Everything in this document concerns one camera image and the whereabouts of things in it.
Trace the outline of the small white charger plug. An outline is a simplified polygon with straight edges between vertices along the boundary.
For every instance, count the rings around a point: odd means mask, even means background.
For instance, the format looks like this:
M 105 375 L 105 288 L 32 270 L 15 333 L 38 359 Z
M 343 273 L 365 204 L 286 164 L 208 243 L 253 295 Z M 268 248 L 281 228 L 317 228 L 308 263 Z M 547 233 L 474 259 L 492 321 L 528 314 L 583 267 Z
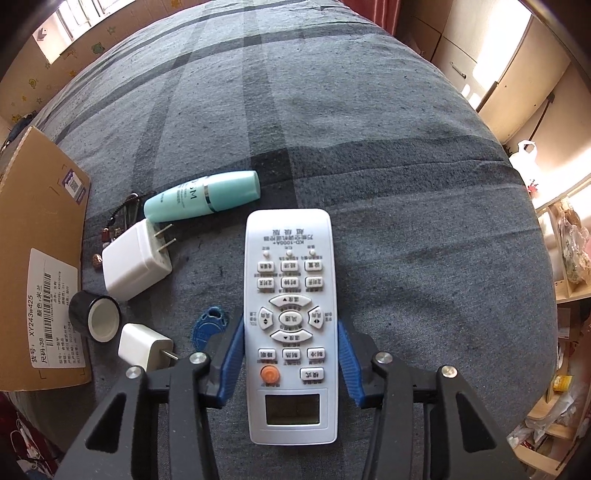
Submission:
M 141 367 L 145 372 L 165 369 L 178 359 L 173 352 L 173 341 L 137 323 L 126 323 L 121 330 L 118 356 L 129 366 Z

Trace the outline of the black tape roll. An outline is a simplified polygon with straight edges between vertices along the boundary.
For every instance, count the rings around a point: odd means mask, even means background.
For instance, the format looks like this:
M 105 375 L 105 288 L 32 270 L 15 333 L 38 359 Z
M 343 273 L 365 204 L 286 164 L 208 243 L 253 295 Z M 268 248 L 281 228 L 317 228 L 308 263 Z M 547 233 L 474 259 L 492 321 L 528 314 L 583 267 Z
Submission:
M 78 333 L 95 342 L 107 343 L 119 330 L 121 312 L 113 298 L 79 291 L 69 301 L 68 317 Z

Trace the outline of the white remote control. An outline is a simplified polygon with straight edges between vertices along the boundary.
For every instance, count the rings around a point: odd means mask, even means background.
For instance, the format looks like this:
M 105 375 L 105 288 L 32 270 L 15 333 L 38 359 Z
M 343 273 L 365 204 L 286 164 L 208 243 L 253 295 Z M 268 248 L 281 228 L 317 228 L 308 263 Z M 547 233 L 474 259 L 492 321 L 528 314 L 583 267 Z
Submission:
M 252 442 L 335 442 L 338 301 L 327 211 L 270 209 L 249 215 L 242 317 Z

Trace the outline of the large white charger plug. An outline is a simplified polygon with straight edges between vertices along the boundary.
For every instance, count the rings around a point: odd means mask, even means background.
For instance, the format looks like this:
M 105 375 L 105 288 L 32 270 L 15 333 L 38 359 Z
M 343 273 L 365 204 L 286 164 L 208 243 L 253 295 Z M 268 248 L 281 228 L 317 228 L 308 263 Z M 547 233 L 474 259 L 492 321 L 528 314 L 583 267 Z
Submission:
M 128 301 L 172 272 L 167 242 L 159 228 L 143 219 L 102 251 L 106 291 L 119 302 Z

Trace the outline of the beaded keychain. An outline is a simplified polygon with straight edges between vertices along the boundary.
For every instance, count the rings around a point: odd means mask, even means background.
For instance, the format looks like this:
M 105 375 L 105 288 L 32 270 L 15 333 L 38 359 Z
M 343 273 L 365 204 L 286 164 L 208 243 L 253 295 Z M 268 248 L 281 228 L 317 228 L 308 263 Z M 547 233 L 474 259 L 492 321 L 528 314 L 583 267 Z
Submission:
M 133 226 L 140 217 L 142 199 L 136 192 L 127 195 L 124 201 L 110 214 L 106 225 L 100 231 L 100 246 L 104 250 L 125 231 Z

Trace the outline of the teal cosmetic bottle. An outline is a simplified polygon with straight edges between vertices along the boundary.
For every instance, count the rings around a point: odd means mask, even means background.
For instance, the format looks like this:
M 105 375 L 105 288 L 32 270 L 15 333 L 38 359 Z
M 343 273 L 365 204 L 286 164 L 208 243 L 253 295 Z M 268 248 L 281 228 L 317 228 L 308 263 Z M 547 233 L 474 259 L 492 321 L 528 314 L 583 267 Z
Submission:
M 200 177 L 147 199 L 145 218 L 152 223 L 174 222 L 214 214 L 260 198 L 256 171 L 233 171 Z

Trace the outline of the brown cardboard box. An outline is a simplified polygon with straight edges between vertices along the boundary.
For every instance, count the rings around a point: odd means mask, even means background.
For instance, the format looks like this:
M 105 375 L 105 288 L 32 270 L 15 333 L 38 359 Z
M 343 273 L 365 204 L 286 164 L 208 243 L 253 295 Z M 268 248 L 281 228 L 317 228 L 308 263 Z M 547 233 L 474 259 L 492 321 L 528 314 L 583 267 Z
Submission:
M 30 126 L 1 155 L 0 389 L 90 381 L 86 342 L 68 306 L 80 289 L 90 179 Z

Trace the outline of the blue plastic key tag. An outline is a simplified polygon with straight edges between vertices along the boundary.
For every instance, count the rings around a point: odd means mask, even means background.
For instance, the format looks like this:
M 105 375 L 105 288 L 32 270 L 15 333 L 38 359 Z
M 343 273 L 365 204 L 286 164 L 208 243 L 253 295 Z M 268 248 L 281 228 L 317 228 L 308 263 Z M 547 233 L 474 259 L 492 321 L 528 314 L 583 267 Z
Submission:
M 191 342 L 197 351 L 204 351 L 212 336 L 223 333 L 228 327 L 228 314 L 219 306 L 208 307 L 195 321 Z

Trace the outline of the wooden shelf unit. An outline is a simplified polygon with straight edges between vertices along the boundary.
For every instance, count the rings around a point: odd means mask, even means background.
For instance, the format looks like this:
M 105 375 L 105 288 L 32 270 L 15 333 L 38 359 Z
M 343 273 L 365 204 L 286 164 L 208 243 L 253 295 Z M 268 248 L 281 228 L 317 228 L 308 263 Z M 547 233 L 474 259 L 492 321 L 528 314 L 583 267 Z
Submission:
M 525 420 L 509 435 L 531 479 L 588 479 L 577 470 L 590 458 L 590 177 L 536 204 L 552 227 L 558 339 L 551 381 Z

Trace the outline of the white plastic bag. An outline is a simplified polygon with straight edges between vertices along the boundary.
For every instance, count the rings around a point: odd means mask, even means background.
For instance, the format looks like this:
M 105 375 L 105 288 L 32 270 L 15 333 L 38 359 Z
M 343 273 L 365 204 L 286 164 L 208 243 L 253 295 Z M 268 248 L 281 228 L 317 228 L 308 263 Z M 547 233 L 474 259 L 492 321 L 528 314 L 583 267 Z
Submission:
M 518 151 L 509 158 L 512 167 L 518 171 L 526 186 L 533 184 L 539 177 L 537 155 L 536 143 L 522 140 L 518 143 Z

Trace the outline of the grey plaid bed sheet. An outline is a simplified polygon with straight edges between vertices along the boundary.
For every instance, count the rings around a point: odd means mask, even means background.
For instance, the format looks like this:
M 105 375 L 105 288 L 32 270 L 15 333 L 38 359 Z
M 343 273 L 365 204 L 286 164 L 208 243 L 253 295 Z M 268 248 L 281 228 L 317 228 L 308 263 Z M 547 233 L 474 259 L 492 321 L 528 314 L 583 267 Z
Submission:
M 110 297 L 91 256 L 126 194 L 253 170 L 260 198 L 169 222 L 173 270 L 132 300 L 128 323 L 194 352 L 211 306 L 243 321 L 252 212 L 322 209 L 334 244 L 338 320 L 408 366 L 452 365 L 508 434 L 547 389 L 556 303 L 543 235 L 520 174 L 432 64 L 339 1 L 209 1 L 152 23 L 78 74 L 32 120 L 90 179 L 82 291 Z M 132 366 L 90 343 L 93 383 L 49 395 L 66 454 Z M 216 479 L 366 479 L 374 409 L 339 367 L 338 437 L 252 442 L 245 355 L 235 391 L 207 411 Z

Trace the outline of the white wardrobe cabinet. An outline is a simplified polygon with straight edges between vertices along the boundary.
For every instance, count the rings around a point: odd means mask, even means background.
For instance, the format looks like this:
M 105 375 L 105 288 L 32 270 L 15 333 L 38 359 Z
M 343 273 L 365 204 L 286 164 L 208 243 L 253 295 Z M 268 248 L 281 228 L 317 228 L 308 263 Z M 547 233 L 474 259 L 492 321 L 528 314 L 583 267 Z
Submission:
M 571 64 L 520 1 L 405 1 L 398 38 L 433 63 L 505 144 Z

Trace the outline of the red curtain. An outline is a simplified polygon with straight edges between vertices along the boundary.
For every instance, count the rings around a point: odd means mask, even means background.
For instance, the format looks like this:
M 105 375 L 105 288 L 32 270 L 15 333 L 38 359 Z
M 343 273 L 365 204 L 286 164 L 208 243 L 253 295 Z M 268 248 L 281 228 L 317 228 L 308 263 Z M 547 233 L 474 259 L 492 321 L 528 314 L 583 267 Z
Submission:
M 342 0 L 342 3 L 392 36 L 396 35 L 402 7 L 401 0 Z

